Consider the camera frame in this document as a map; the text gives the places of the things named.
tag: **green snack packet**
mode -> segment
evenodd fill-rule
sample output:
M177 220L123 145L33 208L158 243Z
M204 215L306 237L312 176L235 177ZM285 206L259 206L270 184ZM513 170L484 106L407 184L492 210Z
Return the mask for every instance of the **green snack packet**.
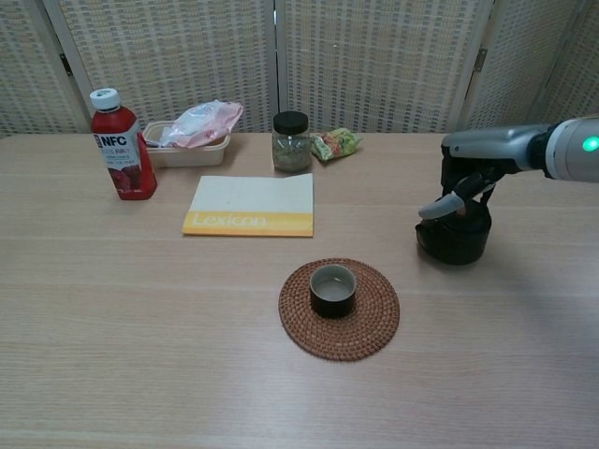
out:
M353 154L360 142L360 138L345 128L335 129L325 134L315 134L311 139L311 151L322 162Z

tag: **woven coaster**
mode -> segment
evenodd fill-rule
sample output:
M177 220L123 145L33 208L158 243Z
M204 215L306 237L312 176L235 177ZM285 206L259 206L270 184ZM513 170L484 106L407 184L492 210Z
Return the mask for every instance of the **woven coaster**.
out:
M322 318L310 306L310 276L326 264L354 272L358 286L354 310L343 318ZM279 296L285 331L310 354L328 360L360 360L376 353L393 338L400 323L395 290L376 269L352 259L322 259L298 268Z

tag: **plastic food container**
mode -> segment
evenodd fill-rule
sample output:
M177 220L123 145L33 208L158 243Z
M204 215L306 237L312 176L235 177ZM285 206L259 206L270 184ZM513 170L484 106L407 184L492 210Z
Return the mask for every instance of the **plastic food container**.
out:
M171 126L172 122L150 122L143 130L146 140L159 141L162 130ZM151 148L148 154L154 167L201 167L218 166L225 157L225 148L231 141L231 136L216 140L213 145L196 148Z

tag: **book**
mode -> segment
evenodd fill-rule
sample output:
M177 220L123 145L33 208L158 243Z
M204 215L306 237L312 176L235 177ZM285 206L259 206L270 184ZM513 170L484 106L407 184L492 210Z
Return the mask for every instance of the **book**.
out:
M198 236L312 237L312 174L288 178L203 176L183 233Z

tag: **small cup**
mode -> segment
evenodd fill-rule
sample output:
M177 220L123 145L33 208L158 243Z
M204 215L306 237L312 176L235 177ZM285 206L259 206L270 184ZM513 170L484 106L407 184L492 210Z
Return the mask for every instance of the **small cup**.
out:
M341 318L354 309L356 277L341 265L325 265L310 277L310 304L323 318Z

